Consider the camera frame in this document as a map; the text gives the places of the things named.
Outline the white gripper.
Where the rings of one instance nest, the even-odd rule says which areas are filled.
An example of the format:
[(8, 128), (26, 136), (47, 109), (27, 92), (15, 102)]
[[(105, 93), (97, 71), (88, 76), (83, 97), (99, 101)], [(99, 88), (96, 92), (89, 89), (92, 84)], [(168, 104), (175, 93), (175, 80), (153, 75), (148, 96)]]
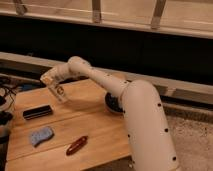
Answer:
[(46, 85), (58, 84), (63, 81), (63, 68), (56, 66), (45, 72), (40, 80)]

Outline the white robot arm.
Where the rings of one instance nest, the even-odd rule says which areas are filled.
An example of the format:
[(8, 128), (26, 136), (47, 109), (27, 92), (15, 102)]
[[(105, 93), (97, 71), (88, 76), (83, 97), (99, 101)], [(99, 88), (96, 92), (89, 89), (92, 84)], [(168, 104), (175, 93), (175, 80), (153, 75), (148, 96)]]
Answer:
[(54, 66), (40, 80), (58, 101), (66, 102), (60, 83), (79, 76), (89, 77), (118, 99), (135, 171), (182, 171), (159, 93), (150, 82), (115, 77), (78, 56)]

